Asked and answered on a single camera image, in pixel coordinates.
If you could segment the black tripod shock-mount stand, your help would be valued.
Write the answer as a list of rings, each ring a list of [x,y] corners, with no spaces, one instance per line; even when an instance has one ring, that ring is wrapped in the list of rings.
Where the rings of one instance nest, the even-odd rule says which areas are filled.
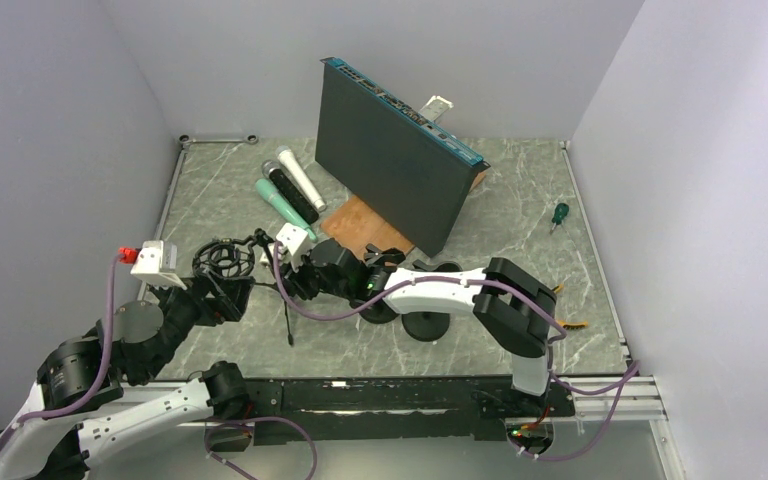
[[[192,275],[217,278],[250,276],[252,290],[255,287],[265,287],[277,292],[276,283],[258,282],[253,276],[255,248],[263,251],[269,249],[273,243],[274,239],[261,228],[257,228],[245,239],[214,238],[203,244],[194,254],[191,263]]]

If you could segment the black round-base mic stand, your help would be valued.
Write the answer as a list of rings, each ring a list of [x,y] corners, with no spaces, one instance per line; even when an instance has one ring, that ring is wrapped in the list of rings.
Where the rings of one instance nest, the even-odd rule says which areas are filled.
[[[373,244],[366,246],[364,263],[367,267],[367,278],[362,282],[360,301],[365,303],[386,288],[389,275],[406,259],[406,254],[398,248],[381,250]],[[360,316],[376,325],[386,324],[398,316],[383,300],[364,308]]]

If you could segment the mint green microphone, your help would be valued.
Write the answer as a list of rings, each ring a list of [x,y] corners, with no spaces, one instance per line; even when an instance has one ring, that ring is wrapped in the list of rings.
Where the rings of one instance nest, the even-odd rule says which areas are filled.
[[[316,241],[317,235],[294,207],[279,193],[275,185],[265,178],[255,182],[255,189],[260,197],[275,209],[288,223],[303,229],[308,236]]]

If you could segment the black sparkly microphone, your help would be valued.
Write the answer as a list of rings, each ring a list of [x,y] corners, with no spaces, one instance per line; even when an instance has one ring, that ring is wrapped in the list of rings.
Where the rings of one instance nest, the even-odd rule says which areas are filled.
[[[264,177],[273,183],[277,191],[305,222],[312,224],[319,220],[319,212],[293,183],[289,175],[284,172],[278,161],[267,160],[263,162],[261,170]]]

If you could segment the white microphone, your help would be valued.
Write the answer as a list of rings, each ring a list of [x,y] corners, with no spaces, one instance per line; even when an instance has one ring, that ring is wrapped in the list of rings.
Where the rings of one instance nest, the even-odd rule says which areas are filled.
[[[313,185],[305,170],[298,162],[294,152],[288,146],[281,145],[276,149],[276,157],[315,210],[317,212],[324,212],[327,208],[327,204],[319,190]]]

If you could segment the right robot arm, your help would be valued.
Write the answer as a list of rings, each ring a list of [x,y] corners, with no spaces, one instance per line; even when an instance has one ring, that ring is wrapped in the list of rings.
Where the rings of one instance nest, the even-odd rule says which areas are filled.
[[[353,315],[372,323],[397,316],[470,315],[511,356],[511,401],[534,415],[550,399],[550,332],[560,331],[555,291],[509,259],[491,258],[483,268],[460,270],[417,262],[400,267],[403,254],[371,250],[359,261],[334,240],[294,247],[279,240],[266,259],[287,304],[320,294],[348,302]]]

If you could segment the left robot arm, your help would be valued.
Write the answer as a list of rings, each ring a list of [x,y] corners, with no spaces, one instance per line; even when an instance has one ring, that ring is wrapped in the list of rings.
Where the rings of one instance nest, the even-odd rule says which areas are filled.
[[[251,401],[239,367],[213,364],[172,393],[113,414],[100,409],[146,385],[196,326],[238,321],[253,278],[186,278],[157,303],[110,306],[85,335],[63,342],[36,373],[29,397],[0,431],[0,479],[82,479],[113,454],[182,423],[232,420]]]

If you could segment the white pvc elbow fitting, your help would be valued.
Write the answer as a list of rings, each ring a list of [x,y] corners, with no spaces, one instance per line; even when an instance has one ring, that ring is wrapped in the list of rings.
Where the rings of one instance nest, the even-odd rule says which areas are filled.
[[[260,257],[259,257],[258,263],[259,263],[259,264],[260,264],[262,267],[264,267],[264,268],[268,268],[268,267],[270,267],[270,266],[272,265],[272,261],[271,261],[271,253],[269,252],[269,249],[268,249],[268,248],[266,248],[266,249],[264,249],[264,250],[262,251],[262,253],[260,254]]]

